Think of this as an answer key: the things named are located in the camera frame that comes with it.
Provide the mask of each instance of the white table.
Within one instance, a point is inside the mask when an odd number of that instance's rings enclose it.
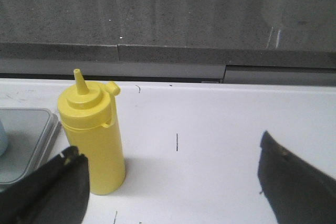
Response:
[[[58,115],[58,95],[72,84],[0,79],[0,106]],[[127,177],[108,196],[90,195],[83,223],[277,223],[259,194],[265,130],[336,178],[336,88],[118,84]],[[50,156],[67,146],[61,130]]]

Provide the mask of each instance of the squeeze bottle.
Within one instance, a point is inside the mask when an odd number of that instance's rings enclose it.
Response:
[[[76,84],[58,98],[61,122],[69,143],[89,160],[90,191],[106,195],[125,178],[115,100],[120,88],[113,81],[84,81],[79,69],[73,73]]]

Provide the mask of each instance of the metal tray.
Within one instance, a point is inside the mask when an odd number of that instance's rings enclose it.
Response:
[[[0,108],[8,148],[0,156],[0,191],[46,162],[60,124],[48,109]]]

